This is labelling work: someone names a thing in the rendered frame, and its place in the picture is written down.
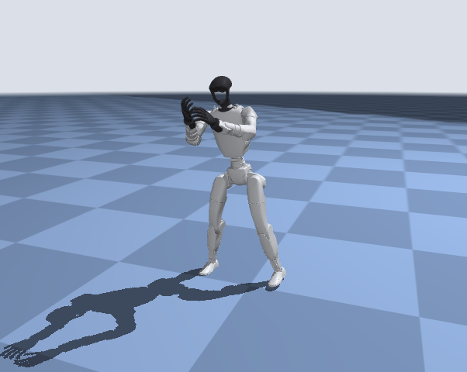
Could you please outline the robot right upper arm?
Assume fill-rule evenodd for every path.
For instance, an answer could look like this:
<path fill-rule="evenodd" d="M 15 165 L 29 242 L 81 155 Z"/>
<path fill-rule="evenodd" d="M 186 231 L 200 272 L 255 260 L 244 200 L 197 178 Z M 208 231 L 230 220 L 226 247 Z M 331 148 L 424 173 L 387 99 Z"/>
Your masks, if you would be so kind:
<path fill-rule="evenodd" d="M 207 112 L 211 113 L 211 111 L 207 111 Z M 198 117 L 198 118 L 200 118 L 200 117 Z M 190 144 L 190 145 L 193 145 L 193 146 L 198 146 L 200 144 L 200 142 L 201 142 L 201 139 L 202 139 L 201 135 L 204 133 L 207 126 L 210 126 L 210 125 L 207 124 L 206 122 L 203 122 L 203 121 L 197 121 L 198 138 L 195 141 L 188 141 L 187 140 L 187 143 Z"/>

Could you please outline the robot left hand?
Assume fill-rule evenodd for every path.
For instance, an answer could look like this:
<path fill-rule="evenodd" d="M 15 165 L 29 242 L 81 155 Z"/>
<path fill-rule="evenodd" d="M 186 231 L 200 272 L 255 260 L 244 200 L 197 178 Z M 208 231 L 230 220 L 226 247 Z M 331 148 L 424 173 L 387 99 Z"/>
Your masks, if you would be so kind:
<path fill-rule="evenodd" d="M 218 118 L 213 118 L 211 114 L 208 113 L 204 108 L 196 107 L 196 108 L 190 109 L 189 114 L 191 115 L 193 113 L 198 113 L 198 114 L 192 115 L 191 118 L 200 117 L 200 118 L 194 119 L 193 122 L 196 122 L 196 121 L 206 122 L 207 124 L 210 125 L 211 129 L 215 130 L 218 133 L 222 132 L 223 129 L 219 126 L 220 121 L 218 120 Z"/>

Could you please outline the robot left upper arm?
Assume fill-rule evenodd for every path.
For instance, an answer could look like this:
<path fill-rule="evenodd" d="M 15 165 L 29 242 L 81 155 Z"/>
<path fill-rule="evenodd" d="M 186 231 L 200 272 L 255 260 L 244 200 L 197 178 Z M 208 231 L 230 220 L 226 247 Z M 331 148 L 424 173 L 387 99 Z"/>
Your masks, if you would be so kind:
<path fill-rule="evenodd" d="M 253 110 L 252 107 L 248 106 L 246 108 L 243 108 L 241 111 L 241 115 L 244 119 L 244 124 L 245 125 L 250 125 L 255 129 L 254 133 L 245 133 L 241 138 L 243 140 L 249 141 L 253 139 L 256 135 L 256 125 L 257 125 L 257 118 L 258 116 L 256 115 L 255 111 Z"/>

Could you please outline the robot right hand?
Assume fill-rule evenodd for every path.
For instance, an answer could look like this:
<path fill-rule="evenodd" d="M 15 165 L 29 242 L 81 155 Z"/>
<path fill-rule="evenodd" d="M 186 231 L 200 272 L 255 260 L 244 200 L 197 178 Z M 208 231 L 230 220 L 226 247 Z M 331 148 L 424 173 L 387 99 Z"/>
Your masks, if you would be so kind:
<path fill-rule="evenodd" d="M 190 129 L 194 129 L 196 124 L 195 122 L 193 122 L 194 118 L 191 118 L 192 116 L 189 114 L 190 113 L 190 106 L 193 105 L 193 102 L 190 103 L 188 106 L 187 104 L 191 101 L 191 99 L 187 100 L 189 97 L 185 97 L 184 99 L 182 99 L 182 102 L 181 102 L 181 107 L 182 107 L 182 114 L 184 116 L 184 123 L 190 127 Z M 186 101 L 187 100 L 187 101 Z M 186 101 L 186 102 L 185 102 Z M 195 108 L 195 107 L 193 107 Z M 192 108 L 191 108 L 192 109 Z"/>

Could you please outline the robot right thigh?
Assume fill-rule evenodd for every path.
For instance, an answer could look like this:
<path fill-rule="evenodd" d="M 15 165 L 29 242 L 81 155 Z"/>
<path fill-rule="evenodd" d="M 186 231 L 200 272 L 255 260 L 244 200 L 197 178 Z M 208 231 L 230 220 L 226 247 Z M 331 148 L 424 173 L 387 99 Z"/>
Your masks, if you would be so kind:
<path fill-rule="evenodd" d="M 220 174 L 213 182 L 209 201 L 209 225 L 214 227 L 216 233 L 221 233 L 226 225 L 221 217 L 227 201 L 227 189 L 231 187 L 227 172 Z"/>

